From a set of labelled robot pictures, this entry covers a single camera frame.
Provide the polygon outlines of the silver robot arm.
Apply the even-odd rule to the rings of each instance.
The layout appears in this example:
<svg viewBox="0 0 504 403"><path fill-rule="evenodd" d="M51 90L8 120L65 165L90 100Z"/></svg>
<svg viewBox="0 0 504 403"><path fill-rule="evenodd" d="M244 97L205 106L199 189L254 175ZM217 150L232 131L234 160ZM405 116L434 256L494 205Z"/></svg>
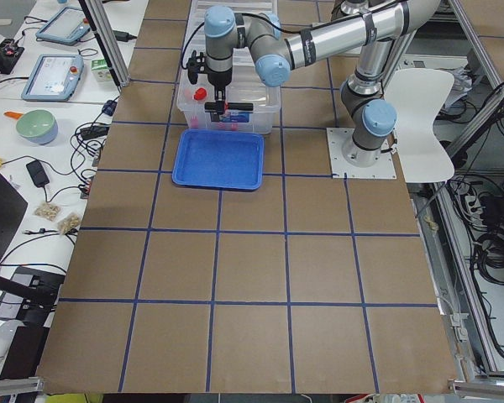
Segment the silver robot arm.
<svg viewBox="0 0 504 403"><path fill-rule="evenodd" d="M341 98L354 121L354 132L342 145L351 165L370 167L394 129L395 108L379 95L381 80L394 42L420 28L436 12L437 1L337 1L332 19L282 37L274 14L236 13L222 5L210 7L202 28L205 50L183 55L181 63L190 83L207 76L214 87L209 112L222 115L229 104L226 88L232 81L233 53L249 50L255 71L269 87L281 86L292 71L319 60L360 48L354 73L341 87Z"/></svg>

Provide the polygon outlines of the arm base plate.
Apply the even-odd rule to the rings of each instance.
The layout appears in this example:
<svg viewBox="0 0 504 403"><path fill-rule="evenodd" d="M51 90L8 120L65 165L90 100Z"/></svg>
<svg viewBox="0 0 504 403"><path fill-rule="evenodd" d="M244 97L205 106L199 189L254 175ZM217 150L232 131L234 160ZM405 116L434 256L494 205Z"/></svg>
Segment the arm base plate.
<svg viewBox="0 0 504 403"><path fill-rule="evenodd" d="M379 149L366 151L353 139L352 128L327 128L328 152L334 179L395 180L396 170L384 137Z"/></svg>

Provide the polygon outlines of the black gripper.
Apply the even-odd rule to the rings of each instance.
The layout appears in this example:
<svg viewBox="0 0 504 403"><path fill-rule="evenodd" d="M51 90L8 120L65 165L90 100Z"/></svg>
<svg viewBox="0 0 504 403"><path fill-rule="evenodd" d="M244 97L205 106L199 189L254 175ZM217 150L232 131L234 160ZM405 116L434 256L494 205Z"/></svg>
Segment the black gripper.
<svg viewBox="0 0 504 403"><path fill-rule="evenodd" d="M233 68L215 71L207 65L206 56L202 52L193 50L187 61L188 81L196 85L201 74L205 74L208 82L214 86L215 113L221 114L221 101L226 101L226 86L232 82Z"/></svg>

